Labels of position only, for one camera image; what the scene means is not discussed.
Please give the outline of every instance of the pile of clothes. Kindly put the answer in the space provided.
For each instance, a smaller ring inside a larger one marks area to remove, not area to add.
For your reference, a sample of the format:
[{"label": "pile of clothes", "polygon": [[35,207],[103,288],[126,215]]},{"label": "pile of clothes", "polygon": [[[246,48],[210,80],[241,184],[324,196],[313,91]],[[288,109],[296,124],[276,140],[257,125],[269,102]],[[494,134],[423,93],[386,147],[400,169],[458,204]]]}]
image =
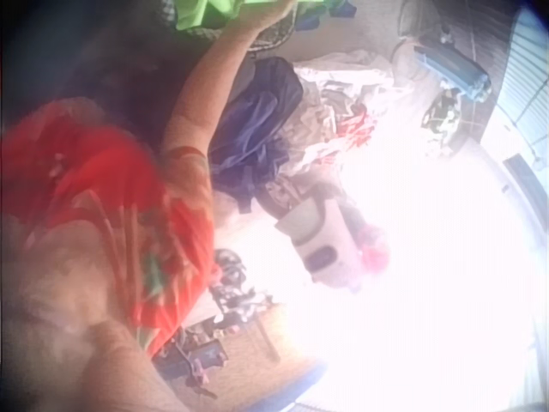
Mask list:
[{"label": "pile of clothes", "polygon": [[388,61],[376,53],[332,53],[294,65],[304,97],[281,135],[289,162],[281,173],[305,173],[316,163],[368,143],[390,104],[409,90],[393,87]]}]

